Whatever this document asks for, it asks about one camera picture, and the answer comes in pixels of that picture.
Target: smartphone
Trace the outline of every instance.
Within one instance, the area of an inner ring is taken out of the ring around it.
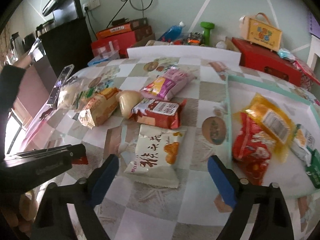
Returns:
[[[64,85],[64,83],[66,82],[68,77],[70,76],[74,67],[75,66],[73,64],[71,64],[71,65],[63,68],[60,76],[58,77],[58,79],[57,79],[57,81],[56,81],[56,83],[50,93],[49,99],[47,101],[47,106],[50,106],[54,109],[57,108],[60,89]]]

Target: biscuit package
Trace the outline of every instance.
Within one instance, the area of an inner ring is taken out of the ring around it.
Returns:
[[[179,69],[169,69],[164,75],[143,87],[140,92],[145,98],[169,101],[195,77]]]
[[[315,139],[311,133],[298,123],[290,149],[308,167],[311,165],[311,152],[307,147],[313,151],[314,144]]]
[[[132,117],[139,123],[165,129],[177,129],[180,126],[180,114],[187,100],[180,104],[157,99],[144,98],[134,108]]]
[[[91,98],[79,113],[80,123],[90,129],[102,125],[119,105],[116,100],[118,92],[117,88],[106,88],[100,94]]]
[[[161,187],[179,186],[172,167],[178,155],[185,130],[168,130],[142,124],[135,160],[124,171],[130,179]]]

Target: green snack bag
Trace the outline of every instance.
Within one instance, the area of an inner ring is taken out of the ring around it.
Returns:
[[[314,149],[314,144],[315,139],[311,133],[298,123],[290,149],[306,166],[311,164],[311,152]]]
[[[320,155],[315,149],[314,151],[311,151],[309,147],[307,149],[311,152],[312,158],[311,158],[311,165],[309,167],[305,167],[306,173],[309,176],[312,184],[316,188],[320,188]]]

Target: orange box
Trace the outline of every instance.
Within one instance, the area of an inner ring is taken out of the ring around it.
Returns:
[[[104,39],[99,39],[91,43],[92,51],[99,47],[103,47],[104,45],[108,45],[109,41],[117,41],[119,45],[119,54],[124,57],[127,52],[127,48],[132,46],[133,44],[141,41],[142,39],[150,36],[152,34],[151,26],[144,26],[140,29],[130,31],[127,33],[121,33],[118,35],[113,35],[110,37],[106,37]]]
[[[139,28],[141,28],[143,26],[147,26],[147,25],[148,25],[147,18],[132,20],[127,23],[124,23],[124,24],[121,24],[118,26],[114,26],[111,28],[107,28],[103,31],[97,32],[97,38],[98,38],[98,40],[100,40],[100,39],[104,39],[106,37],[110,37],[110,36],[117,35],[120,33],[131,32],[131,31],[134,31],[136,29],[139,29]]]

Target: orange snack package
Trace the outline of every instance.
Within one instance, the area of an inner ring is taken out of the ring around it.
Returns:
[[[279,107],[256,93],[251,103],[242,112],[246,113],[273,140],[273,153],[284,163],[295,132],[295,124]]]

